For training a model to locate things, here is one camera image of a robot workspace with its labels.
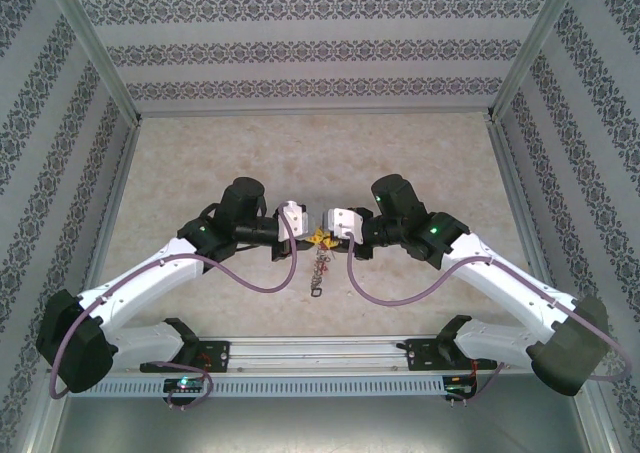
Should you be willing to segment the grey metal panel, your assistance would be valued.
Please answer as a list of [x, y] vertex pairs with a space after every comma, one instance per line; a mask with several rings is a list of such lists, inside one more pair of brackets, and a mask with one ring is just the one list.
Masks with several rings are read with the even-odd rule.
[[479, 401], [435, 397], [73, 399], [52, 453], [591, 453], [573, 405], [503, 385]]

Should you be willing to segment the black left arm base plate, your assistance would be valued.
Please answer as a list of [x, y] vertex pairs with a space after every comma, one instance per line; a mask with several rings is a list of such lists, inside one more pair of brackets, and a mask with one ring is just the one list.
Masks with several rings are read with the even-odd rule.
[[210, 373], [226, 373], [230, 346], [228, 341], [201, 341], [196, 356], [197, 366]]

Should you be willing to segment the aluminium frame corner post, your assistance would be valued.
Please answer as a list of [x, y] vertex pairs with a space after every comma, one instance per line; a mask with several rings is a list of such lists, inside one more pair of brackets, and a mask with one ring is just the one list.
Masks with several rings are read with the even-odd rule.
[[494, 102], [488, 108], [488, 112], [485, 115], [485, 120], [488, 124], [496, 123], [504, 116], [510, 106], [512, 98], [524, 81], [529, 68], [540, 53], [547, 37], [553, 29], [553, 25], [568, 1], [569, 0], [545, 0], [513, 65], [504, 78]]
[[104, 81], [120, 112], [124, 115], [125, 121], [129, 126], [137, 127], [140, 123], [141, 114], [138, 112], [125, 83], [118, 74], [106, 47], [103, 45], [80, 0], [55, 1], [76, 34], [89, 60], [95, 66], [100, 78]]

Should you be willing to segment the aluminium table side rail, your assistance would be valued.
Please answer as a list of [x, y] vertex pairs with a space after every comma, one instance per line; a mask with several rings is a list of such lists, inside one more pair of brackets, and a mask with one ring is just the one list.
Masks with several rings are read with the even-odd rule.
[[[92, 288], [98, 283], [139, 133], [139, 126], [129, 129], [119, 150], [117, 162], [110, 170], [108, 188], [100, 197], [102, 209], [99, 221], [95, 224], [95, 229], [92, 230], [93, 242], [87, 253], [79, 257], [83, 261], [82, 266], [84, 269], [82, 271], [79, 270], [81, 264], [78, 261], [71, 263], [71, 266], [74, 267], [71, 272], [74, 275], [66, 276], [65, 279], [74, 280], [74, 283], [62, 284], [58, 282], [52, 293], [61, 290], [63, 287], [70, 287], [70, 292], [76, 294]], [[36, 403], [27, 419], [25, 438], [15, 450], [16, 453], [38, 453], [40, 451], [50, 453], [51, 451], [65, 399], [58, 401], [50, 398], [50, 377], [51, 367], [42, 360], [41, 375], [36, 383], [38, 387]]]
[[516, 229], [524, 250], [529, 273], [538, 282], [544, 283], [547, 286], [546, 293], [549, 296], [563, 293], [563, 290], [556, 289], [553, 275], [548, 268], [542, 243], [540, 242], [538, 230], [536, 229], [536, 223], [532, 216], [532, 209], [530, 208], [526, 191], [522, 186], [521, 178], [508, 147], [504, 131], [499, 123], [492, 121], [489, 117], [485, 118], [485, 123], [514, 217]]

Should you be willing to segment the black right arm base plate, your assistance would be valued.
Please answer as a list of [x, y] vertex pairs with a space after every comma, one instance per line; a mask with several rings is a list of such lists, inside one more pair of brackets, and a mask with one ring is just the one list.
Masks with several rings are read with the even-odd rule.
[[472, 360], [459, 350], [454, 350], [451, 357], [443, 356], [440, 343], [435, 338], [413, 338], [397, 344], [405, 350], [407, 368], [412, 371], [471, 371], [476, 366], [481, 371], [494, 370], [494, 360]]

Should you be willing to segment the aluminium mounting rail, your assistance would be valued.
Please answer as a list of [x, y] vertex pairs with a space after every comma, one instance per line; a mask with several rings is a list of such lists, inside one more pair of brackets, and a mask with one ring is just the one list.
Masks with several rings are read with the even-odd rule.
[[228, 369], [239, 372], [373, 372], [407, 368], [393, 336], [247, 337], [230, 341]]

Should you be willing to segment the aluminium table back rail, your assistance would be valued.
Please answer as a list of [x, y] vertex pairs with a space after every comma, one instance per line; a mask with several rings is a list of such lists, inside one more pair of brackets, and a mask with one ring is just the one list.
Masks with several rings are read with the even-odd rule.
[[420, 115], [420, 114], [475, 114], [488, 116], [486, 109], [473, 108], [316, 108], [316, 109], [240, 109], [199, 111], [152, 111], [142, 113], [146, 119], [177, 118], [240, 118], [276, 116], [361, 116], [361, 115]]

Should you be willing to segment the metal keyring with chain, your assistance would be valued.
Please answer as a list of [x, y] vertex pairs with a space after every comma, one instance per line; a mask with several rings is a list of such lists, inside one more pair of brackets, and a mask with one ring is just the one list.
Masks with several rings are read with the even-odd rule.
[[316, 256], [313, 264], [312, 276], [310, 280], [310, 296], [312, 298], [319, 298], [322, 296], [322, 282], [324, 275], [328, 272], [329, 263], [322, 263], [318, 257], [318, 251], [316, 250]]

